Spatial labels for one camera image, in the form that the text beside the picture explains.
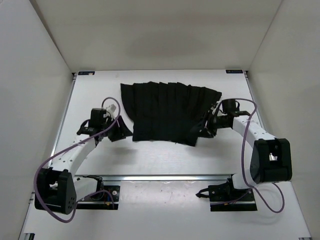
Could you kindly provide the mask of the black pleated skirt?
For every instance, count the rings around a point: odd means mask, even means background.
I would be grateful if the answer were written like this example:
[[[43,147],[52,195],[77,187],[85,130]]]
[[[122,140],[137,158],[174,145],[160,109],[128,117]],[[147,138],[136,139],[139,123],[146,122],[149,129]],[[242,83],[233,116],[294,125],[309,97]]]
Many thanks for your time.
[[[169,141],[194,147],[198,138],[190,134],[204,114],[217,105],[222,93],[207,87],[179,82],[120,85],[121,100],[133,121],[134,142]]]

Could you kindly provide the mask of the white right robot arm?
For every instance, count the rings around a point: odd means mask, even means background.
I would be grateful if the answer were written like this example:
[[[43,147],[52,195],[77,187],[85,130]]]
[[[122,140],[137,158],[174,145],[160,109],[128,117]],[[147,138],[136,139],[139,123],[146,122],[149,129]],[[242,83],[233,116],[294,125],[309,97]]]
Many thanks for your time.
[[[239,98],[228,98],[208,110],[191,129],[193,134],[205,138],[213,138],[219,129],[227,128],[242,136],[241,172],[233,174],[230,184],[224,187],[224,195],[229,200],[236,200],[244,189],[292,179],[289,141],[268,133],[252,119],[253,115],[240,109]]]

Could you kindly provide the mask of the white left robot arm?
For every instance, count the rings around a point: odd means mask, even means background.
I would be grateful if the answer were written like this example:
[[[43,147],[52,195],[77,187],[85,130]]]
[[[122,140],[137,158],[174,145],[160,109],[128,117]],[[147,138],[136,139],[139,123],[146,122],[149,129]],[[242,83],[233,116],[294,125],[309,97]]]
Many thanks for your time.
[[[106,195],[101,176],[76,176],[76,172],[104,138],[115,142],[133,135],[115,111],[114,104],[106,108],[93,108],[90,118],[80,125],[72,148],[56,156],[48,168],[39,171],[36,177],[38,193],[34,199],[36,209],[48,208],[52,212],[68,215],[78,201],[98,201]]]

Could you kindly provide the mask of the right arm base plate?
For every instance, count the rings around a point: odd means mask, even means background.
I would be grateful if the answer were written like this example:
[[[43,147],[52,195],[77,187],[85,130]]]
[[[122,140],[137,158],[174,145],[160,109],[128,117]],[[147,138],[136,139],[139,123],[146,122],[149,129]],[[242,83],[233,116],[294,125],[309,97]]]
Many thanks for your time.
[[[255,196],[250,189],[235,189],[232,183],[209,185],[195,194],[209,199],[211,212],[254,212],[257,211]]]

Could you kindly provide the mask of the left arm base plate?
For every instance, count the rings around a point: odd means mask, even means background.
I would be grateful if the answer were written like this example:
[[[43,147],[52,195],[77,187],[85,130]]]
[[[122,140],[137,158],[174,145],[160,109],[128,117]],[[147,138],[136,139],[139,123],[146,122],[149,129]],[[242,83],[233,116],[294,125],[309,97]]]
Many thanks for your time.
[[[77,210],[118,210],[121,186],[116,182],[107,182],[90,177],[76,177]]]

